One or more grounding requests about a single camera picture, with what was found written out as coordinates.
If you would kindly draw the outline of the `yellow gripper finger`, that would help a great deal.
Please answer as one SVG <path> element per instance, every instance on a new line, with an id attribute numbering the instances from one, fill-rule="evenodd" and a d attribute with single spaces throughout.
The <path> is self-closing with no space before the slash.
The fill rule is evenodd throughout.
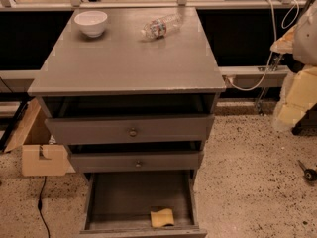
<path id="1" fill-rule="evenodd" d="M 317 67 L 306 65 L 284 79 L 280 100 L 275 106 L 272 127 L 276 131 L 292 129 L 317 103 Z"/>
<path id="2" fill-rule="evenodd" d="M 292 54 L 296 25 L 292 26 L 282 37 L 276 40 L 270 47 L 272 52 L 278 54 Z"/>

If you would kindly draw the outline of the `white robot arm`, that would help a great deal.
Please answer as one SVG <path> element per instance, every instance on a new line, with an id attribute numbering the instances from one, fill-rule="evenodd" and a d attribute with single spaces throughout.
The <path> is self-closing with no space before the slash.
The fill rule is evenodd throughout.
<path id="1" fill-rule="evenodd" d="M 300 72 L 290 72 L 282 85 L 272 126 L 276 131 L 292 129 L 317 104 L 317 1 L 270 49 L 291 54 L 303 64 Z"/>

